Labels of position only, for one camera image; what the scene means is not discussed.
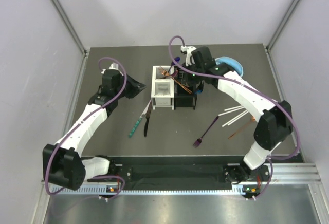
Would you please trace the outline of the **copper fork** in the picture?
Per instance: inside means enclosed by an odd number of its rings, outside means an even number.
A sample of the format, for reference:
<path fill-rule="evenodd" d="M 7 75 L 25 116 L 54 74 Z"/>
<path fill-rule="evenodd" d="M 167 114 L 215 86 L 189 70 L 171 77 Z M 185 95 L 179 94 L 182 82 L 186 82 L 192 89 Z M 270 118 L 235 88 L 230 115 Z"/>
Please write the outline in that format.
<path fill-rule="evenodd" d="M 172 77 L 163 67 L 159 66 L 160 72 L 165 76 L 171 78 L 177 85 L 179 85 L 182 89 L 184 89 L 188 94 L 192 94 L 192 91 L 187 87 L 183 86 L 180 82 L 178 82 L 174 77 Z"/>

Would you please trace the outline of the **white utensil container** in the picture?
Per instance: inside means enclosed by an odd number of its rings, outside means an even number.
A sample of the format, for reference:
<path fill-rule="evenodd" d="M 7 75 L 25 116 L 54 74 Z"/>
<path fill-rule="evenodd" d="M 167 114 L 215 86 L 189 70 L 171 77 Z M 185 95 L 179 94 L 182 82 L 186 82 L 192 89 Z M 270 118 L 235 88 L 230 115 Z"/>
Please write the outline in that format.
<path fill-rule="evenodd" d="M 151 85 L 151 101 L 152 108 L 168 107 L 174 109 L 174 80 L 166 77 L 161 73 L 161 69 L 166 70 L 169 74 L 174 73 L 174 68 L 168 66 L 153 66 L 152 69 L 152 85 Z"/>

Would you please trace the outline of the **purple fork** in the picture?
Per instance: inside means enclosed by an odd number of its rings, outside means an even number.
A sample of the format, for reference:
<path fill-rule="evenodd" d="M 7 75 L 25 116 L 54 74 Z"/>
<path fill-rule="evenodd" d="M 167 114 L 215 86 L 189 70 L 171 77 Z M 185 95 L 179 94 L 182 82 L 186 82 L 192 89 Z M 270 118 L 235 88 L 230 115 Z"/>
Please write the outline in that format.
<path fill-rule="evenodd" d="M 203 137 L 207 134 L 207 132 L 211 129 L 211 127 L 216 123 L 216 121 L 218 120 L 219 116 L 216 116 L 214 118 L 214 120 L 212 121 L 212 123 L 209 125 L 209 127 L 206 129 L 206 131 L 201 135 L 201 137 L 199 137 L 194 143 L 193 143 L 193 147 L 197 148 L 201 145 Z"/>

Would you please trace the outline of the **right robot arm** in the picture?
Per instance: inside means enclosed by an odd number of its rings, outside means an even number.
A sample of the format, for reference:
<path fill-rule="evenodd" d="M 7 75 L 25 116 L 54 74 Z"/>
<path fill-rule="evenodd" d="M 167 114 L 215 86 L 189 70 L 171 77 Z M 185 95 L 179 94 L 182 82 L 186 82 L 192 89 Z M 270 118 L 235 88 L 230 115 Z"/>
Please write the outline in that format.
<path fill-rule="evenodd" d="M 238 177 L 239 181 L 253 180 L 266 158 L 293 132 L 291 105 L 265 98 L 243 80 L 243 67 L 233 58 L 213 58 L 208 47 L 182 45 L 180 50 L 186 56 L 181 66 L 186 84 L 211 84 L 237 101 L 257 122 L 255 141 L 240 163 Z"/>

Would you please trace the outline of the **black utensil container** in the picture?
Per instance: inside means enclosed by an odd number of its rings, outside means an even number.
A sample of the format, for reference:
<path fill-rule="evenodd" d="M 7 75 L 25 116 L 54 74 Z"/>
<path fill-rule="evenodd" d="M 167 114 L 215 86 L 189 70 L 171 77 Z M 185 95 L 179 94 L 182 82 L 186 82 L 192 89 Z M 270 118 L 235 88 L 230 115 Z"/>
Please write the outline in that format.
<path fill-rule="evenodd" d="M 174 110 L 178 107 L 191 107 L 196 109 L 197 94 L 196 86 L 184 86 L 191 93 L 182 88 L 181 85 L 174 82 Z"/>

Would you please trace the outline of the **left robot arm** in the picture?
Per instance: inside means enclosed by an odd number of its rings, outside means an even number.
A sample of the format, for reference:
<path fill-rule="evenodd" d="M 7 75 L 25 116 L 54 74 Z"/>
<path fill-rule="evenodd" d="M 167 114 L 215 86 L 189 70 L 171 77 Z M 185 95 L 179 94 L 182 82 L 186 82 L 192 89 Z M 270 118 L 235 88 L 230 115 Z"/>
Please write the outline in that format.
<path fill-rule="evenodd" d="M 72 128 L 55 144 L 42 151 L 43 175 L 48 183 L 77 190 L 83 182 L 100 176 L 105 181 L 116 177 L 116 168 L 105 156 L 83 160 L 82 152 L 98 127 L 105 122 L 121 98 L 132 99 L 146 88 L 112 63 L 102 70 L 102 83 L 91 96 L 82 115 Z"/>

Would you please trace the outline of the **light blue headphones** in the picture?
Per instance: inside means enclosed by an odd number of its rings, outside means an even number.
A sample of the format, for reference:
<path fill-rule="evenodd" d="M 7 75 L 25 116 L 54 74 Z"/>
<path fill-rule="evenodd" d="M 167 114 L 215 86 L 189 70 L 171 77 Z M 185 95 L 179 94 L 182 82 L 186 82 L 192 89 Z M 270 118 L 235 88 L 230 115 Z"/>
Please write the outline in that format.
<path fill-rule="evenodd" d="M 215 62 L 217 65 L 219 65 L 221 63 L 226 63 L 227 65 L 231 66 L 238 73 L 238 75 L 240 77 L 242 77 L 244 75 L 243 66 L 240 64 L 240 62 L 238 62 L 237 60 L 235 60 L 233 58 L 222 56 L 222 57 L 216 58 Z"/>

